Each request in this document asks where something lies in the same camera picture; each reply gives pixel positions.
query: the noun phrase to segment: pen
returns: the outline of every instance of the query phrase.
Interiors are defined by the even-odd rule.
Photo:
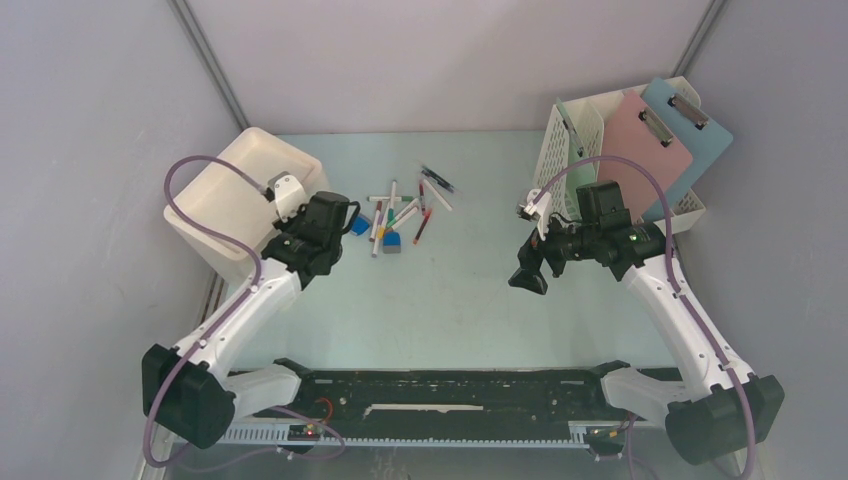
[[[421,233],[424,231],[424,227],[427,226],[427,222],[430,220],[430,215],[433,214],[433,207],[427,209],[427,214],[424,215],[424,220],[421,222],[421,226],[418,227],[418,233],[415,234],[415,240],[412,241],[413,245],[418,245],[418,240],[421,239]]]
[[[426,178],[422,178],[421,182],[424,183],[424,186],[427,187],[433,193],[433,195],[436,196],[436,200],[438,200],[439,203],[444,205],[445,208],[447,208],[449,212],[453,211],[453,207],[450,206],[450,203],[448,203],[448,201],[445,200],[445,197],[443,197],[442,194],[439,193],[438,190],[436,190],[436,187],[434,187],[432,183],[430,183]]]
[[[426,165],[422,165],[422,166],[421,166],[421,173],[423,173],[423,174],[424,174],[424,176],[426,176],[426,177],[430,177],[430,178],[432,178],[434,182],[438,183],[440,187],[444,188],[445,190],[449,191],[450,193],[453,193],[453,192],[454,192],[454,189],[455,189],[455,188],[454,188],[454,186],[453,186],[453,185],[451,185],[451,184],[450,184],[450,182],[448,182],[447,180],[445,180],[445,179],[444,179],[441,175],[439,175],[438,173],[436,173],[436,172],[434,172],[433,170],[430,170],[429,168],[427,168],[427,166],[426,166]]]
[[[377,238],[377,230],[380,228],[380,222],[382,222],[382,218],[380,218],[381,212],[383,209],[383,202],[377,202],[377,211],[374,213],[374,225],[371,226],[371,238],[370,240],[373,242],[375,238]]]

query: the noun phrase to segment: white basket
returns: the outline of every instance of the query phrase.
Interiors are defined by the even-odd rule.
[[[329,190],[321,162],[270,133],[248,128],[218,155],[262,185],[286,171],[307,194]],[[201,225],[229,235],[256,251],[273,237],[276,210],[259,192],[229,169],[210,164],[174,201]],[[170,206],[165,219],[209,265],[231,284],[239,284],[253,271],[247,254],[196,230],[177,217]]]
[[[670,78],[666,82],[677,89],[693,105],[701,106],[701,97],[685,78]],[[604,123],[618,109],[624,99],[624,91],[634,90],[641,95],[647,87],[647,84],[639,85],[563,103],[566,112],[574,123],[574,128],[583,141],[587,157],[601,154]],[[536,172],[533,176],[534,188],[541,188],[568,165],[568,142],[568,131],[563,125],[562,116],[554,105],[551,108],[547,131],[545,131],[545,140],[542,142],[542,151],[539,153],[539,160],[536,163]],[[551,188],[552,204],[554,211],[560,212],[569,220],[576,220],[579,218],[577,199],[569,198],[567,195],[567,181],[568,175]],[[672,206],[671,228],[673,233],[684,232],[692,228],[704,211],[706,211],[706,207],[690,190],[683,199]],[[665,230],[662,221],[655,223]]]

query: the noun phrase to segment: table surface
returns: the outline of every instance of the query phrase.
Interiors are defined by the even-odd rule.
[[[531,187],[544,132],[294,135],[283,140],[321,160],[333,189],[363,203],[417,195],[426,164],[456,185],[448,212],[435,205],[400,228],[402,253],[371,258],[366,237],[345,236],[333,273],[268,321],[236,368],[288,357],[321,369],[536,369],[611,360],[671,366],[640,303],[595,262],[570,263],[546,296],[510,288],[533,224],[515,214]]]

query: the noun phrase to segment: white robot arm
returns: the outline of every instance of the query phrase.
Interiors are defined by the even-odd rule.
[[[271,183],[266,198],[276,207],[278,234],[261,252],[259,279],[248,277],[243,293],[232,295],[193,332],[170,349],[154,345],[142,359],[145,415],[166,389],[153,412],[156,422],[200,448],[214,445],[234,419],[295,398],[300,378],[285,366],[235,376],[230,370],[271,316],[293,304],[315,276],[330,273],[342,254],[341,237],[359,213],[357,202],[335,193],[307,197],[293,175]],[[356,210],[346,222],[350,206]],[[168,383],[178,364],[181,369]]]
[[[665,428],[681,456],[700,464],[746,445],[742,407],[726,371],[732,368],[749,400],[756,439],[764,440],[783,401],[783,389],[773,376],[757,377],[719,333],[689,289],[677,258],[666,259],[666,239],[659,227],[631,224],[615,182],[579,188],[581,221],[567,226],[551,217],[551,202],[546,201],[550,193],[533,201],[538,194],[531,191],[527,204],[518,208],[522,218],[539,226],[519,250],[520,268],[509,284],[544,295],[547,282],[539,271],[543,261],[558,277],[567,261],[596,260],[644,304],[680,372],[681,381],[660,381],[624,362],[601,365],[594,372],[604,402]],[[680,289],[671,284],[666,261]],[[713,339],[726,360],[717,355]]]

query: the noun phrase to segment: metal bracket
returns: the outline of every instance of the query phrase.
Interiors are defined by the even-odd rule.
[[[274,190],[274,204],[277,207],[277,216],[283,222],[288,222],[297,215],[301,205],[309,202],[306,190],[297,180],[297,177],[289,172],[283,172],[270,180],[269,184]]]

